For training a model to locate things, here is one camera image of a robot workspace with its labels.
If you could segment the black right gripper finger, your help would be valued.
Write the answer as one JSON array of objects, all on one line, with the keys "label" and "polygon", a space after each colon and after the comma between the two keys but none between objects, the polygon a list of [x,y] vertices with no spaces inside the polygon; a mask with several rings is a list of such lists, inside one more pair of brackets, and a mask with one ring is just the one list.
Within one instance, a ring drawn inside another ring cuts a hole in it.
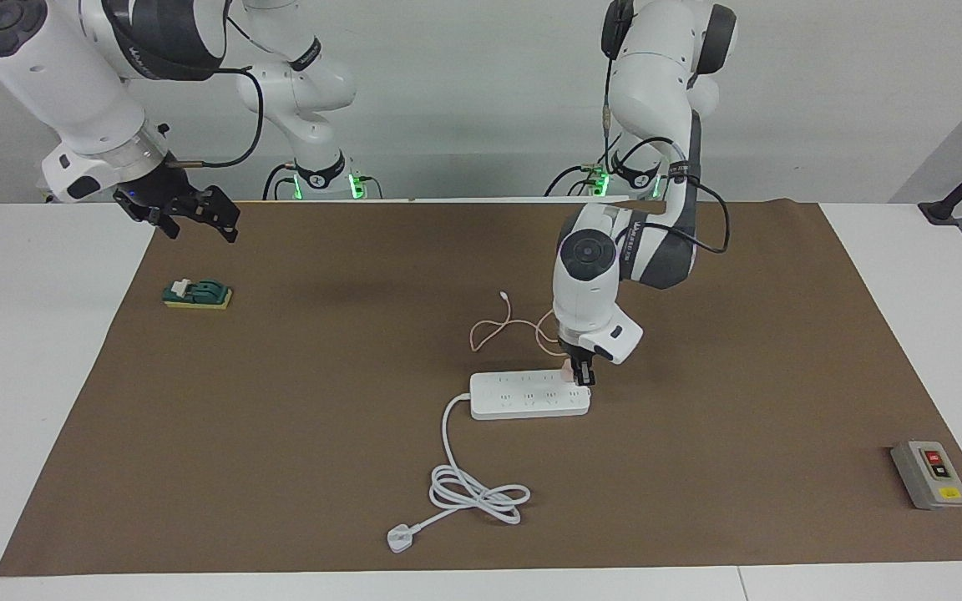
[{"label": "black right gripper finger", "polygon": [[217,229],[226,242],[234,243],[238,236],[237,220],[240,210],[232,200],[217,186],[200,191],[200,222]]},{"label": "black right gripper finger", "polygon": [[126,214],[136,222],[146,222],[164,233],[168,239],[176,240],[180,234],[180,226],[172,217],[165,215],[160,208],[146,208],[141,205],[126,205]]}]

